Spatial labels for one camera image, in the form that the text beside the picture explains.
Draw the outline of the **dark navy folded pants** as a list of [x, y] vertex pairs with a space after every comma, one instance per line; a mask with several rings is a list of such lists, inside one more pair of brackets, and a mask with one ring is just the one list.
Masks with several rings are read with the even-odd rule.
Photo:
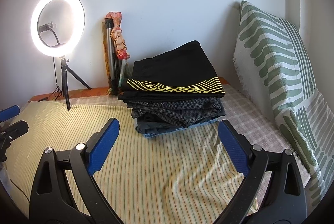
[[159, 118], [157, 118], [157, 121], [154, 121], [155, 120], [154, 115], [145, 114], [144, 118], [139, 117], [135, 119], [136, 121], [135, 130], [139, 134], [144, 135], [146, 138], [152, 138], [157, 135], [168, 134], [175, 131], [181, 131], [186, 128], [193, 128], [197, 126], [212, 124], [218, 121], [222, 116], [225, 116], [223, 103], [221, 102], [220, 99], [219, 99], [219, 105], [220, 105], [220, 111], [217, 114], [211, 115], [208, 118], [204, 118], [202, 120], [198, 120], [194, 124], [191, 124], [190, 126], [187, 127], [173, 126], [169, 123], [160, 120]]

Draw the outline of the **folded tripod with colourful scarf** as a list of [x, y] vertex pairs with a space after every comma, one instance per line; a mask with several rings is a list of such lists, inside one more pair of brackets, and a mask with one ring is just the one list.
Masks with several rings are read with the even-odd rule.
[[106, 29], [106, 54], [108, 61], [108, 78], [110, 83], [110, 92], [112, 95], [118, 95], [122, 82], [129, 75], [128, 59], [130, 54], [127, 51], [127, 45], [123, 37], [122, 13], [108, 12], [104, 19]]

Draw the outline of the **light blue folded jeans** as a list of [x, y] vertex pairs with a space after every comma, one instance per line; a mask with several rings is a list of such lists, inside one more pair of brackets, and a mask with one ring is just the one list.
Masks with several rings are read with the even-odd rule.
[[145, 129], [141, 132], [141, 134], [145, 138], [153, 138], [154, 136], [159, 136], [159, 135], [164, 135], [164, 134], [170, 134], [172, 132], [176, 131], [181, 131], [181, 130], [188, 130], [191, 128], [199, 127], [199, 126], [204, 126], [204, 125], [210, 125], [215, 122], [219, 122], [223, 119], [223, 117], [217, 117], [212, 120], [204, 121], [204, 122], [199, 122], [194, 125], [191, 125], [189, 127], [168, 127], [168, 128], [152, 128], [152, 129]]

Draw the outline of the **green white patterned pillow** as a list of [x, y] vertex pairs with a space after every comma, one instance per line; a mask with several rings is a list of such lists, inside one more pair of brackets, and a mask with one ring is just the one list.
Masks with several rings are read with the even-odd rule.
[[248, 1], [239, 12], [235, 69], [253, 103], [298, 153], [311, 176], [309, 203], [316, 206], [333, 181], [333, 112], [295, 25]]

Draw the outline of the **yellow striped blanket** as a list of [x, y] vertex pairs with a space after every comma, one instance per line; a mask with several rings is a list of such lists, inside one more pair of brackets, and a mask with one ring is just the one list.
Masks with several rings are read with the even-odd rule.
[[121, 105], [31, 102], [19, 115], [28, 132], [6, 152], [11, 196], [28, 214], [34, 174], [46, 147], [72, 149], [119, 120], [119, 136], [94, 177], [125, 223], [213, 223], [226, 208], [243, 175], [235, 169], [217, 135], [218, 125], [189, 128], [154, 138], [135, 131]]

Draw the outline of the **grey tweed folded pants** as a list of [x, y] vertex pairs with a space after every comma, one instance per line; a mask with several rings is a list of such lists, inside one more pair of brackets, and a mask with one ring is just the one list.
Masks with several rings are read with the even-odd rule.
[[128, 101], [131, 116], [140, 131], [153, 128], [187, 128], [225, 115], [218, 97], [181, 101]]

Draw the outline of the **black pants with yellow pattern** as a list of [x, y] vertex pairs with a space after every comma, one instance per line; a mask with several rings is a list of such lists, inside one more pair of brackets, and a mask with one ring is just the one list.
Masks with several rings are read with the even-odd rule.
[[134, 62], [132, 76], [122, 82], [119, 100], [179, 101], [223, 97], [224, 88], [196, 40], [174, 50]]

